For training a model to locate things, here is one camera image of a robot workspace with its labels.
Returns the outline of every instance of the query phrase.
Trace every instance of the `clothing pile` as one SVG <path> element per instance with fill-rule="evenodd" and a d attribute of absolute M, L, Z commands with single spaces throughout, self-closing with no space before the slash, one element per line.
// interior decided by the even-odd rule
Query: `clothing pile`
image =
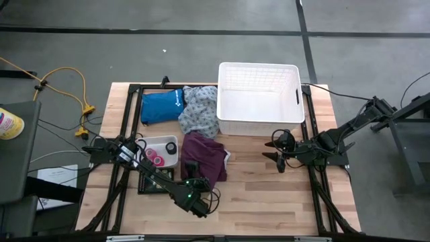
<path fill-rule="evenodd" d="M 143 95 L 143 124 L 178 120 L 185 134 L 181 150 L 181 178 L 216 182 L 227 179 L 226 161 L 229 152 L 214 141 L 219 131 L 216 117 L 218 90 L 214 86 L 187 87 L 167 93 Z"/>

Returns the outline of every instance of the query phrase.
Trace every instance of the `yellow container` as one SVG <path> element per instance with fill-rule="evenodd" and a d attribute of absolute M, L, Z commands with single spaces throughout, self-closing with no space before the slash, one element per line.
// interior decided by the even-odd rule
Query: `yellow container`
<path fill-rule="evenodd" d="M 8 140 L 17 137 L 24 129 L 24 120 L 0 108 L 0 139 Z"/>

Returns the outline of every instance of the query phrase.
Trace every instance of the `patterned fabric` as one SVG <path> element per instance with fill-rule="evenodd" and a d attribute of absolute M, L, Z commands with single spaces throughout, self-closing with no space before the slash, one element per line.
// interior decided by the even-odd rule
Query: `patterned fabric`
<path fill-rule="evenodd" d="M 185 86 L 183 92 L 187 106 L 178 118 L 182 132 L 188 134 L 196 131 L 205 138 L 214 139 L 219 130 L 216 117 L 217 88 Z"/>

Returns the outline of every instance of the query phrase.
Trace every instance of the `basket handle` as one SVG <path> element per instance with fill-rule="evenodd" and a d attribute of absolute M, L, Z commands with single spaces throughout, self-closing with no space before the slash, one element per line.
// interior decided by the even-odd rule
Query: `basket handle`
<path fill-rule="evenodd" d="M 298 98 L 298 88 L 296 89 L 296 100 L 297 100 L 297 105 L 299 105 L 300 99 Z"/>

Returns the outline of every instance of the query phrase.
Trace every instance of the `white tray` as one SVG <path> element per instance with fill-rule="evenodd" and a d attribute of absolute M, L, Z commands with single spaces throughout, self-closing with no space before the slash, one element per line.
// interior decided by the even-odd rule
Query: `white tray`
<path fill-rule="evenodd" d="M 141 147 L 144 147 L 144 142 L 142 140 L 146 141 L 147 149 L 153 149 L 155 152 L 157 152 L 158 156 L 161 156 L 164 159 L 164 166 L 161 166 L 161 167 L 168 168 L 168 167 L 177 166 L 179 146 L 177 145 L 176 136 L 169 135 L 169 136 L 158 136 L 158 137 L 147 137 L 147 138 L 136 139 L 136 143 Z M 173 155 L 169 155 L 168 152 L 166 151 L 166 145 L 167 143 L 170 143 L 170 142 L 173 142 L 176 145 L 176 153 Z M 138 160 L 137 157 L 140 157 L 140 151 L 137 152 L 134 158 Z"/>

